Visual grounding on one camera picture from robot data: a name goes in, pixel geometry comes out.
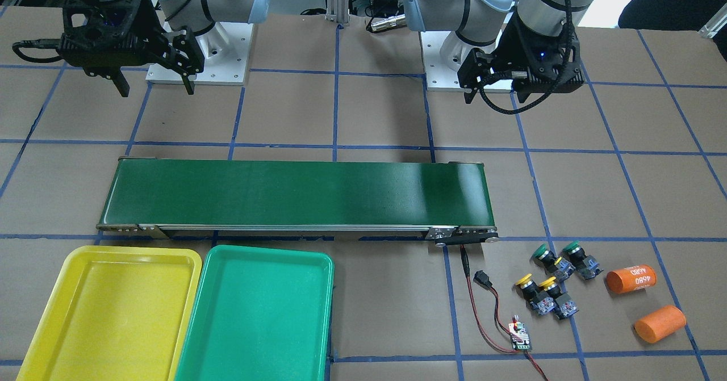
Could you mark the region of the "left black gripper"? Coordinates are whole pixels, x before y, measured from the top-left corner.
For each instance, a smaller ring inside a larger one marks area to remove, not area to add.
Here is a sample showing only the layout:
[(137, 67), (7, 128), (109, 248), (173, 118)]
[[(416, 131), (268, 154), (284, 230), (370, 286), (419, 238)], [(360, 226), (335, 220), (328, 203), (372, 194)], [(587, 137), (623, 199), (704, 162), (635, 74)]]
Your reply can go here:
[[(526, 26), (515, 12), (494, 50), (492, 68), (495, 72), (525, 72), (524, 78), (513, 80), (517, 93), (545, 93), (564, 72), (553, 93), (569, 93), (584, 84), (579, 47), (574, 27), (560, 26), (556, 35), (542, 35)], [(479, 91), (496, 82), (490, 68), (481, 49), (470, 50), (457, 71), (459, 86), (465, 89), (465, 104), (471, 104)]]

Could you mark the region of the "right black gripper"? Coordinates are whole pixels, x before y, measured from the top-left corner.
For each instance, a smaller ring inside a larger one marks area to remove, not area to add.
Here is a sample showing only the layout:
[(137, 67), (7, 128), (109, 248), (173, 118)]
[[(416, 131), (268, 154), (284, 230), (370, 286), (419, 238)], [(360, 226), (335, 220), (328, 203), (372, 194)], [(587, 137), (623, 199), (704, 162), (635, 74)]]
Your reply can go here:
[(172, 70), (186, 92), (194, 94), (194, 79), (202, 73), (205, 56), (192, 29), (169, 37), (151, 0), (66, 0), (59, 55), (69, 65), (92, 76), (111, 77), (120, 96), (129, 83), (120, 68), (160, 63), (170, 53)]

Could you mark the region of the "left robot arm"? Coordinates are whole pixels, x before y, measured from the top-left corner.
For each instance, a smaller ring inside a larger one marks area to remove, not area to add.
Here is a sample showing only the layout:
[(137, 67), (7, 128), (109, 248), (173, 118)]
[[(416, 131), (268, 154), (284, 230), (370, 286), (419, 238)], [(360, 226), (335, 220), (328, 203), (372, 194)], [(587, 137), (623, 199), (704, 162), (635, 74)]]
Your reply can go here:
[(594, 0), (403, 0), (408, 28), (447, 32), (465, 103), (522, 114), (584, 84), (576, 26)]

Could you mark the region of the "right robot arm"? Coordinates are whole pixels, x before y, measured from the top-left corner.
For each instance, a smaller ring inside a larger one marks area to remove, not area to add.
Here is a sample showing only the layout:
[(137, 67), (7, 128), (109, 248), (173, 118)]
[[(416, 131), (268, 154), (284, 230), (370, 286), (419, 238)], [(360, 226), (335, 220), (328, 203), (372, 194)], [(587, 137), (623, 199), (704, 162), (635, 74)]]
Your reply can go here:
[(270, 0), (66, 0), (55, 50), (86, 75), (110, 80), (123, 97), (123, 67), (160, 65), (179, 76), (188, 94), (223, 45), (203, 37), (223, 22), (264, 22)]

